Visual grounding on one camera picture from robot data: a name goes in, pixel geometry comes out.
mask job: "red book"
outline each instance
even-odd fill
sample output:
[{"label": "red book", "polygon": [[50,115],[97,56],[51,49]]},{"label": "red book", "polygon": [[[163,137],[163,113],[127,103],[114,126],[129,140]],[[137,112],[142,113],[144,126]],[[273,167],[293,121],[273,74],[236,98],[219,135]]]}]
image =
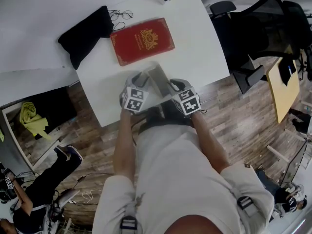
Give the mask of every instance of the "red book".
[{"label": "red book", "polygon": [[111,34],[120,66],[175,48],[165,18],[145,21]]}]

